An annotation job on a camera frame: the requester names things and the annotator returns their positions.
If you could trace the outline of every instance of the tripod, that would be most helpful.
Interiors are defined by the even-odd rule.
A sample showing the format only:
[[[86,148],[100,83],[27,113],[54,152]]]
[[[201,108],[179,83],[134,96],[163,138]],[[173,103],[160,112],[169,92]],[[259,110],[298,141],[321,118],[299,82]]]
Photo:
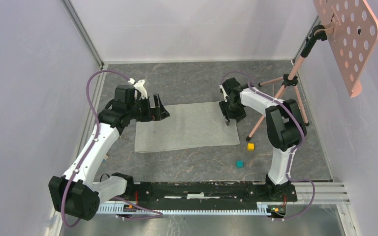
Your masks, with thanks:
[[[276,93],[275,98],[281,98],[284,93],[286,92],[287,88],[289,86],[293,86],[295,88],[296,98],[299,103],[299,109],[301,111],[302,118],[304,119],[305,125],[308,126],[308,117],[305,113],[304,104],[301,99],[301,95],[299,93],[299,89],[297,87],[298,84],[298,77],[296,76],[296,73],[298,72],[299,68],[301,67],[302,63],[305,61],[305,58],[309,55],[311,52],[312,47],[314,47],[317,40],[325,41],[328,39],[327,33],[331,30],[331,28],[327,29],[323,25],[317,25],[312,29],[312,32],[310,34],[310,38],[307,38],[307,42],[305,44],[304,49],[301,52],[301,56],[296,62],[295,66],[291,70],[289,74],[284,74],[282,77],[275,78],[266,82],[259,83],[258,86],[261,87],[266,84],[271,84],[274,82],[282,81],[282,86],[279,89],[279,91]],[[254,133],[256,132],[257,128],[260,126],[260,124],[264,120],[264,115],[260,117],[258,122],[255,124],[253,130],[250,132],[250,134],[247,136],[246,141],[250,141]]]

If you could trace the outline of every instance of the robotic arm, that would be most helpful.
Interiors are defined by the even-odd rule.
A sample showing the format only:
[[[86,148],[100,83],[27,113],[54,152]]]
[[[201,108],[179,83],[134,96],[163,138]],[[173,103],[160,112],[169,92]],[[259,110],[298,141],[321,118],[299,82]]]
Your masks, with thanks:
[[[301,135],[291,117],[274,100],[283,103],[289,109],[306,135],[305,123],[297,102],[293,99],[283,101],[274,98],[269,100],[256,94],[253,91],[254,88],[250,89],[247,84],[240,85],[235,78],[227,79],[220,89],[224,94],[224,101],[219,105],[227,124],[231,119],[239,122],[245,118],[244,107],[246,106],[266,116],[267,137],[273,145],[272,166],[266,176],[266,184],[269,184],[271,195],[283,191],[290,185],[290,181],[286,177],[289,154],[295,152],[294,147],[301,142]]]
[[[68,189],[64,209],[66,214],[90,220],[100,204],[115,196],[130,194],[126,192],[133,185],[133,178],[130,176],[114,173],[109,179],[100,183],[93,184],[93,181],[104,156],[132,119],[149,122],[170,116],[158,94],[153,94],[155,106],[150,106],[150,98],[144,88],[144,82],[140,80],[134,83],[134,80],[130,79],[128,82],[130,85],[120,85],[115,89],[114,99],[98,114],[100,122],[98,138],[95,139],[95,125],[91,137],[69,169],[62,177],[51,178],[49,189],[57,211],[61,211],[63,193],[73,172],[76,172],[76,175]],[[93,140],[95,140],[94,146],[86,155],[82,165],[77,168],[79,160],[85,155]]]

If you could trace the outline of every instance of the pink perforated board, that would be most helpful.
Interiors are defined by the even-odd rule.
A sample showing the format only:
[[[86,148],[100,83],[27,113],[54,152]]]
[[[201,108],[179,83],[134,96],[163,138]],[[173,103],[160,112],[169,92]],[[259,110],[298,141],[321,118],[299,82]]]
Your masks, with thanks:
[[[362,91],[360,75],[378,41],[378,20],[366,0],[314,0],[321,24],[334,23],[328,38],[350,97]]]

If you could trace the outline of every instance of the teal cube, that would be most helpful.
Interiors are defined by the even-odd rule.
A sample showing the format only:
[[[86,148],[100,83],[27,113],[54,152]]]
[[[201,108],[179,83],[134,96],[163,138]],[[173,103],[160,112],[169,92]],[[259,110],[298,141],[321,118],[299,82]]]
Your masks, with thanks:
[[[237,161],[237,168],[243,168],[244,162],[243,161]]]

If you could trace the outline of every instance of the yellow cube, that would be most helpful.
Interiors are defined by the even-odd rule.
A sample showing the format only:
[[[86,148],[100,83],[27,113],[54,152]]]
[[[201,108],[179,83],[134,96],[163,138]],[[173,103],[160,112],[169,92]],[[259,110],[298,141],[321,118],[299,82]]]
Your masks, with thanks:
[[[254,151],[254,144],[248,144],[247,145],[247,150],[249,150],[249,151]]]

